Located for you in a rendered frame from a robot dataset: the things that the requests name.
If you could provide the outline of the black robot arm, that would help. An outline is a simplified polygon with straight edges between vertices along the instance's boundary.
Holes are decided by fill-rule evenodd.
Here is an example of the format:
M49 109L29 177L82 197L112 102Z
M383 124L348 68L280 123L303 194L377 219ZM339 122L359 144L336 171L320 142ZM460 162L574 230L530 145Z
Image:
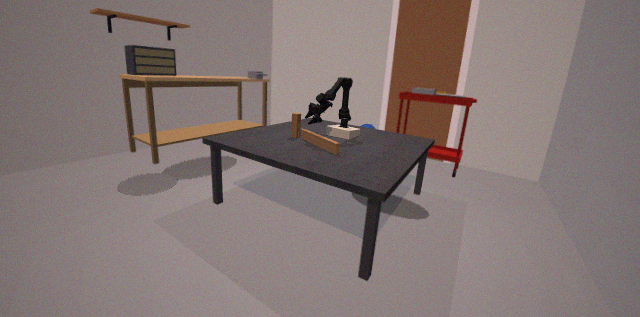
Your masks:
M341 86L343 87L342 108L339 109L339 119L341 119L341 124L339 127L343 127L343 128L349 128L347 127L347 125L348 125L348 121L351 120L350 111L348 109L348 101L349 101L349 90L352 87L352 83L353 83L352 78L339 77L336 83L333 85L333 87L330 90L326 91L325 94L320 93L319 95L316 96L316 101L326 110L330 106L332 107L333 105L333 103L329 102L328 100L333 101L336 97L336 93L339 90L339 88ZM314 103L310 103L309 108L311 110L318 111L320 107L320 106L318 107L319 104L316 105Z

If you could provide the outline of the brown wooden post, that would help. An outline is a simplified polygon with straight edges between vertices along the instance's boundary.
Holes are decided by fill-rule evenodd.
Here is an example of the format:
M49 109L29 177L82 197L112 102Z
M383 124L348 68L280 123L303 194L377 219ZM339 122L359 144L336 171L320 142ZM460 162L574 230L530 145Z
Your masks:
M292 113L291 137L300 137L301 113Z

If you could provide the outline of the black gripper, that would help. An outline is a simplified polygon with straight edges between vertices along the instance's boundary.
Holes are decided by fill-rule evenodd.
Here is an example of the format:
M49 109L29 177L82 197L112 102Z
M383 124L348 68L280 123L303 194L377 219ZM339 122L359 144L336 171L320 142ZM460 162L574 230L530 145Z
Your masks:
M320 107L319 107L319 106L320 106ZM322 122L322 118L320 117L320 116L321 116L320 114L322 114L323 112L325 113L325 109L324 109L321 105L318 105L318 107L319 107L319 110L318 110L318 111L314 111L314 110L311 110L311 109L309 108L309 111L308 111L307 115L305 116L305 119L306 119L306 118L308 118L308 117L310 117L310 116L312 116L312 115L314 115L314 114L315 114L315 115L314 115L314 116L313 116L313 118L308 122L308 125L309 125L309 124L313 124L313 123L321 123L321 122ZM313 113L313 112L314 112L314 113Z

